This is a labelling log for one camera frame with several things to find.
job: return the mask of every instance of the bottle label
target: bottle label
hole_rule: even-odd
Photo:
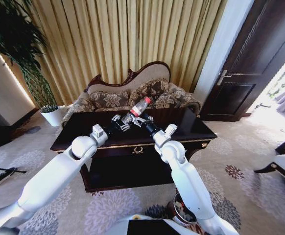
[[[135,115],[135,117],[138,117],[141,113],[141,111],[136,107],[134,106],[131,111],[130,111],[133,115]]]

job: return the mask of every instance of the victorian sofa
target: victorian sofa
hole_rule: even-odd
[[[62,119],[65,126],[73,113],[130,110],[146,96],[151,98],[148,108],[189,107],[194,115],[201,104],[192,93],[185,92],[170,82],[170,69],[164,62],[151,62],[137,72],[128,70],[127,79],[120,84],[103,82],[94,77]]]

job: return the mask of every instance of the carpet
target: carpet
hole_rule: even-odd
[[[218,138],[190,159],[207,186],[215,211],[242,235],[285,235],[285,180],[277,172],[255,174],[285,141],[285,116],[258,108],[238,122],[205,122]],[[49,150],[61,128],[39,112],[0,147],[0,167],[18,167],[0,185],[0,207],[18,199],[26,182],[56,153]],[[49,205],[21,225],[22,235],[99,235],[118,219],[140,213],[166,218],[174,184],[85,193],[78,175]],[[189,227],[200,234],[197,225]]]

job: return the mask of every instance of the wooden chair leg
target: wooden chair leg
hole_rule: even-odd
[[[270,163],[267,165],[265,168],[260,169],[260,170],[254,170],[255,173],[268,173],[275,171],[276,165],[274,163]]]

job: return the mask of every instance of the door handle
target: door handle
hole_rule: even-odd
[[[223,81],[223,79],[225,78],[225,77],[232,77],[231,75],[226,75],[226,73],[227,73],[227,70],[223,70],[222,71],[222,74],[221,74],[221,76],[220,76],[220,78],[219,78],[219,80],[218,80],[218,82],[217,82],[217,86],[220,86],[221,85],[221,83],[222,83],[222,81]]]

